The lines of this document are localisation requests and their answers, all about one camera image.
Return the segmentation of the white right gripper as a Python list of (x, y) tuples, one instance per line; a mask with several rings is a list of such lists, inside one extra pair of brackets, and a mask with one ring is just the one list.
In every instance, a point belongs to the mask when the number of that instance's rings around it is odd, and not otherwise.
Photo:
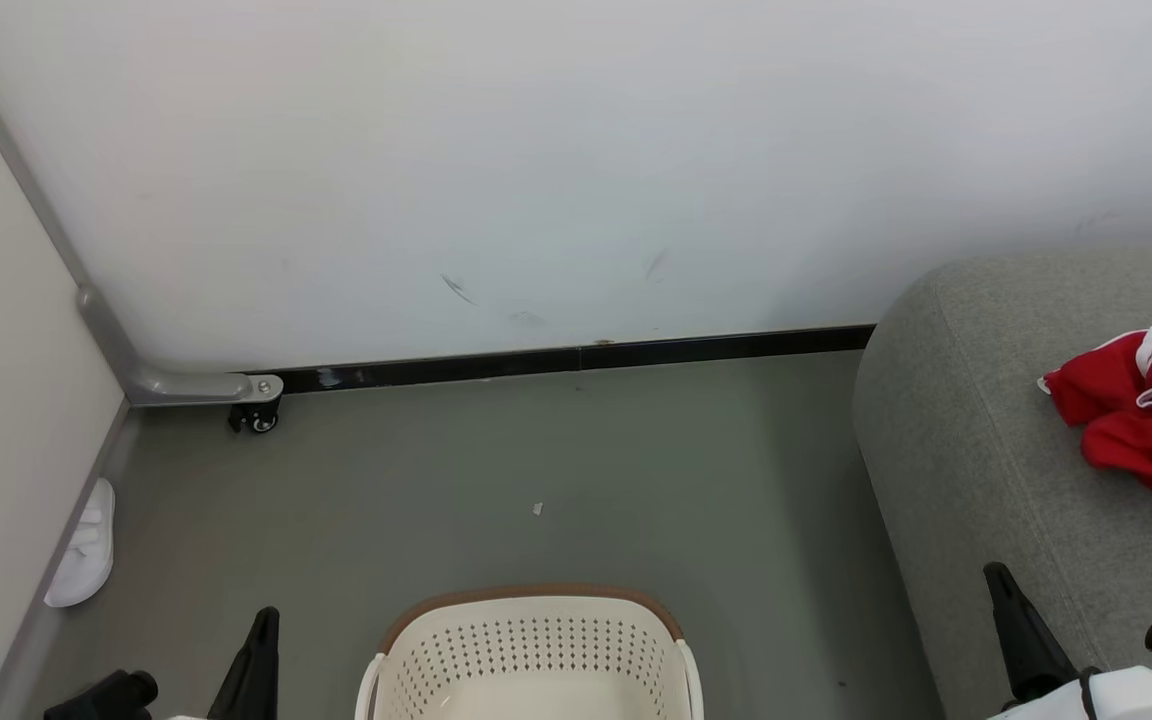
[(1009, 568), (988, 562), (983, 575), (1015, 705), (996, 719), (1152, 719), (1149, 667), (1079, 675)]

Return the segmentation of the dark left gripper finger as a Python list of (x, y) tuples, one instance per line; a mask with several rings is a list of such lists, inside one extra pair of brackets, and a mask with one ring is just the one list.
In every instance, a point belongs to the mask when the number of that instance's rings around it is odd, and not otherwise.
[(207, 719), (278, 719), (279, 629), (275, 607), (257, 611)]

